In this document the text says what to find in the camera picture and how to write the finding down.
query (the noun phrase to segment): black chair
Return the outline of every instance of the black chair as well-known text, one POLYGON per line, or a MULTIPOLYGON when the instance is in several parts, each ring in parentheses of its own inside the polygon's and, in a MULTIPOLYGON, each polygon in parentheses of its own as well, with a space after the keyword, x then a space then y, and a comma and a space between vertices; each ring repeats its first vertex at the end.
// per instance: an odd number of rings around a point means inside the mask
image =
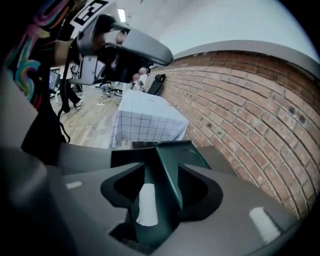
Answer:
POLYGON ((156 95, 160 90, 160 87, 162 86, 162 84, 165 82, 165 79, 166 79, 166 74, 157 74, 147 94, 156 95))

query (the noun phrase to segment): white tablecloth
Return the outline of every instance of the white tablecloth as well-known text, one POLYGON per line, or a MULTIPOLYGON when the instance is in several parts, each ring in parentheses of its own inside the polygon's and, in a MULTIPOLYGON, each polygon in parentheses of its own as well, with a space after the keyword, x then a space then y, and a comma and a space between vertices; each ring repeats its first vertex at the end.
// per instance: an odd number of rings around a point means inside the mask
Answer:
POLYGON ((110 147, 121 144, 122 139, 132 142, 181 141, 188 123, 188 119, 164 98, 128 90, 115 113, 110 147))

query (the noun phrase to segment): colorful fabric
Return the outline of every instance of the colorful fabric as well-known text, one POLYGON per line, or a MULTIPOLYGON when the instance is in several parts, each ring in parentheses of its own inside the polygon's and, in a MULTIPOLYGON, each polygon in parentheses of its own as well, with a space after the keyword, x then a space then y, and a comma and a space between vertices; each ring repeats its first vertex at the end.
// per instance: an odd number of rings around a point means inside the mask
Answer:
POLYGON ((66 141, 50 103, 50 67, 63 20, 74 3, 44 1, 36 15, 21 21, 28 23, 27 28, 5 60, 15 84, 38 111, 21 148, 49 165, 55 163, 60 145, 66 141))

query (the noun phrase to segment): ceiling light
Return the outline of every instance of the ceiling light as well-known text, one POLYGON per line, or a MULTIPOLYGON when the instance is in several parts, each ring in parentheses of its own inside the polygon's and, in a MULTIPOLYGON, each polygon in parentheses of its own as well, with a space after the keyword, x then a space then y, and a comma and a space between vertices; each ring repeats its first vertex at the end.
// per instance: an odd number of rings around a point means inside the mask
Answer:
POLYGON ((119 17, 121 22, 126 22, 126 12, 125 9, 118 9, 119 17))

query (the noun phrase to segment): checkered tablecloth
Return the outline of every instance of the checkered tablecloth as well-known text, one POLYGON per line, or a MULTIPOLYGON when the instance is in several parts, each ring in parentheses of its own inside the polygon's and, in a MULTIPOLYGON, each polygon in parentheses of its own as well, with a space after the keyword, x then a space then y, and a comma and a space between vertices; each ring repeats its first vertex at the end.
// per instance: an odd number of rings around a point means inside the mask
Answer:
POLYGON ((122 139, 132 142, 181 141, 188 123, 188 119, 164 98, 128 90, 115 113, 109 146, 116 147, 122 139))

